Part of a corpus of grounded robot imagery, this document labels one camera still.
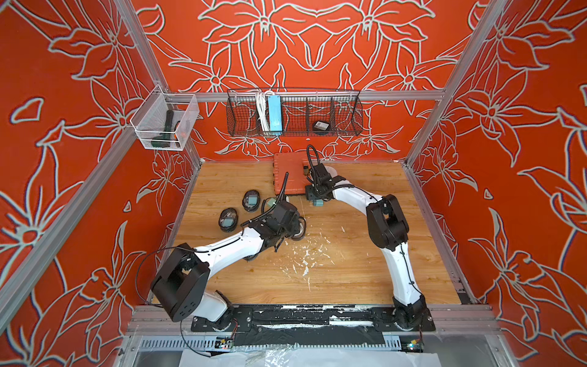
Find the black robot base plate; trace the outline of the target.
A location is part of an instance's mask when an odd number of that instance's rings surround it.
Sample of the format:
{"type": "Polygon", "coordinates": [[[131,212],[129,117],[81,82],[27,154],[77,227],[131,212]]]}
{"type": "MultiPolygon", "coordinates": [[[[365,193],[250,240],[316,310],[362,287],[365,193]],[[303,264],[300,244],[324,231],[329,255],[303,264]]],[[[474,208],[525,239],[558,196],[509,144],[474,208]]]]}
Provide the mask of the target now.
{"type": "Polygon", "coordinates": [[[195,317],[193,333],[220,333],[234,349],[262,347],[353,348],[418,351],[436,325],[428,311],[413,327],[400,327],[394,307],[368,305],[242,304],[223,330],[195,317]]]}

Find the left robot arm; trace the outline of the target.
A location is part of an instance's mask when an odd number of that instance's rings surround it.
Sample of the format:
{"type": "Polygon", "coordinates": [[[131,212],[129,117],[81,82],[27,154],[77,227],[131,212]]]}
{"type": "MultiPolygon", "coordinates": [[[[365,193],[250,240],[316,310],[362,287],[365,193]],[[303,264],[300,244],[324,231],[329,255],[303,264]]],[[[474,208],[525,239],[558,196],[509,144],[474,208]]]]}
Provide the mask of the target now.
{"type": "Polygon", "coordinates": [[[151,292],[175,323],[197,317],[224,328],[232,319],[232,305],[220,292],[206,290],[208,281],[237,261],[278,249],[285,239],[300,235],[303,224],[296,206],[281,201],[221,241],[200,247],[178,245],[155,275],[151,292]]]}

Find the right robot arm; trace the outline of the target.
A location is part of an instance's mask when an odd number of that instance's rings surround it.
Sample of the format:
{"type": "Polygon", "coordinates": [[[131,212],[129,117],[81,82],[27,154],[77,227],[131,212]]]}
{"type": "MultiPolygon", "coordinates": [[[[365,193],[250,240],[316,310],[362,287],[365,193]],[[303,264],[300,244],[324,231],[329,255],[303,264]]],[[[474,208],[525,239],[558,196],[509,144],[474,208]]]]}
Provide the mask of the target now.
{"type": "Polygon", "coordinates": [[[400,329],[417,329],[426,317],[426,299],[417,285],[408,253],[409,225],[396,196],[370,193],[350,183],[322,163],[309,166],[311,200],[337,200],[367,220],[370,240],[382,251],[393,284],[394,323],[400,329]]]}

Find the black round zip pouch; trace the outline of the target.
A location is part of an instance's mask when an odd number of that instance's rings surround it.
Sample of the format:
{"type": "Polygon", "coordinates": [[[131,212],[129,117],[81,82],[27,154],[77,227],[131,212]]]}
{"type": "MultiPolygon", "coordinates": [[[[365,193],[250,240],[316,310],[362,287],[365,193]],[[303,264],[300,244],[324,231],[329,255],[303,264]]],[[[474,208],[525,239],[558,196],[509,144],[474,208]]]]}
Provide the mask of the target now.
{"type": "Polygon", "coordinates": [[[238,225],[238,212],[235,208],[224,209],[219,217],[218,225],[223,232],[232,232],[238,225]]]}

